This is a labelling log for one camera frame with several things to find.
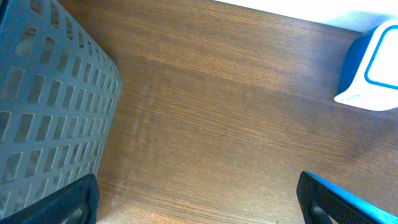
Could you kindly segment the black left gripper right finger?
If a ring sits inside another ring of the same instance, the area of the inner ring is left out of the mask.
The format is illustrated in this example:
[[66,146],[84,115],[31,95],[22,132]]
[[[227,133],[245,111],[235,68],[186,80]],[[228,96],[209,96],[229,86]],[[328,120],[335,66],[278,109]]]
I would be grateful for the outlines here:
[[397,223],[397,217],[309,172],[296,189],[305,223]]

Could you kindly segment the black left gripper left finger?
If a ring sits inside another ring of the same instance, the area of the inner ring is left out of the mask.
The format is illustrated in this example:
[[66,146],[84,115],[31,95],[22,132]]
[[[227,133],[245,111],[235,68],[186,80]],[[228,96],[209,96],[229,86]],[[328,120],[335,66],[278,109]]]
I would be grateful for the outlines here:
[[94,174],[87,174],[46,196],[1,223],[89,223],[97,221],[100,190]]

